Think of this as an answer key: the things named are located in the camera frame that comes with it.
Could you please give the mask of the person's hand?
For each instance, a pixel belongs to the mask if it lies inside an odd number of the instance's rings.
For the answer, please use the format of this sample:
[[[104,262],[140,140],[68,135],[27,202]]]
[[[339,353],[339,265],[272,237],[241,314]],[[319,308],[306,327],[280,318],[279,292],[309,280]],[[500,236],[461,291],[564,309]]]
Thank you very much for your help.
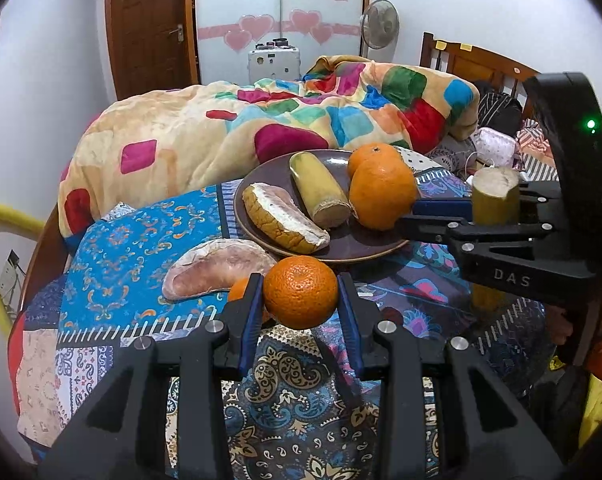
[[[573,333],[573,325],[564,316],[566,310],[556,306],[545,307],[545,323],[548,337],[553,344],[562,346]]]

